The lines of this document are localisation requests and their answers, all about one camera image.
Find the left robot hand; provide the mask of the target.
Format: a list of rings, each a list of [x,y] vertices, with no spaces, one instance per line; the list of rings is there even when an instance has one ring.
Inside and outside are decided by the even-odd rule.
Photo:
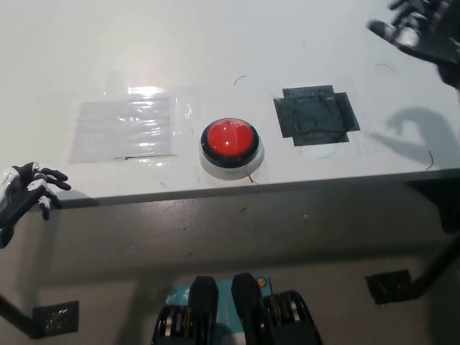
[[[50,186],[69,191],[68,176],[59,170],[42,167],[38,162],[14,165],[1,174],[1,248],[14,236],[14,227],[28,211],[38,206],[44,220],[52,207],[62,203]]]

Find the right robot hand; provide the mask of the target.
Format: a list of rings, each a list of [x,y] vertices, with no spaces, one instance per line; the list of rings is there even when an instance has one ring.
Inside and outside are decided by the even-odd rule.
[[[401,52],[433,63],[441,80],[459,89],[459,2],[393,1],[389,10],[395,18],[377,19],[367,28]]]

